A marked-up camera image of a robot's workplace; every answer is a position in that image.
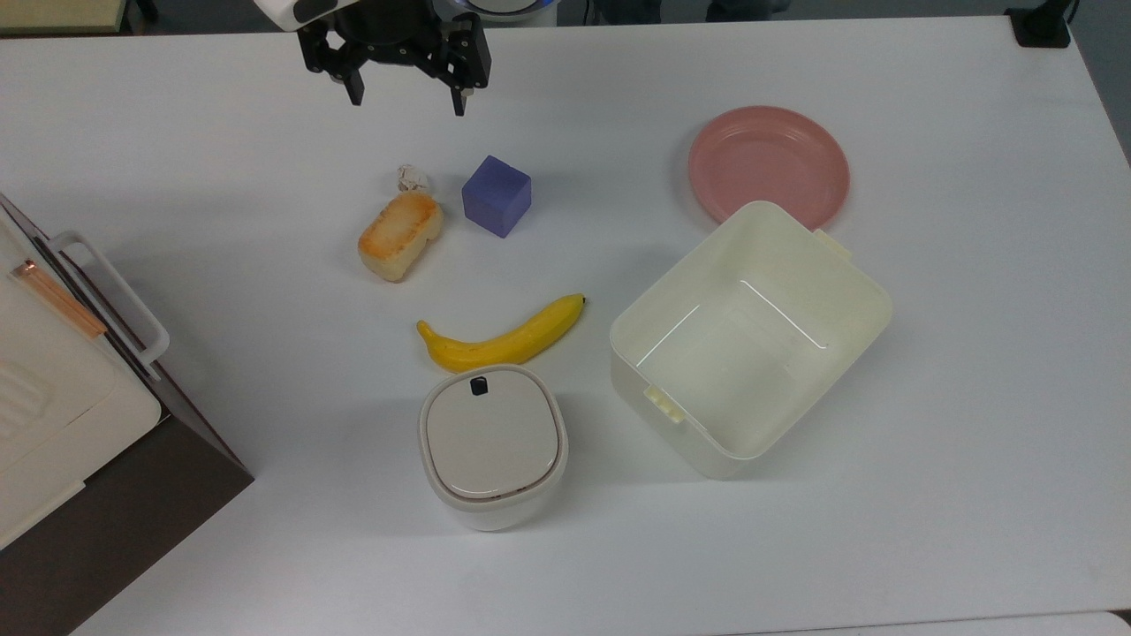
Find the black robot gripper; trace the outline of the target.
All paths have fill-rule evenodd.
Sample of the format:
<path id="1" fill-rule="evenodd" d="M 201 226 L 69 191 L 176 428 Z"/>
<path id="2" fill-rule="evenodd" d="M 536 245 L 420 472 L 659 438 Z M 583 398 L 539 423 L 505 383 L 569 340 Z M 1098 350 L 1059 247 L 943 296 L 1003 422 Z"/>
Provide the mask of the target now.
<path id="1" fill-rule="evenodd" d="M 352 105 L 362 104 L 360 68 L 366 61 L 416 65 L 432 59 L 437 79 L 450 89 L 455 117 L 465 117 L 467 100 L 490 83 L 492 55 L 478 15 L 440 22 L 431 1 L 355 1 L 333 12 L 333 25 L 340 48 L 331 48 L 329 24 L 319 19 L 296 32 L 300 52 L 308 71 L 326 72 L 342 84 Z"/>

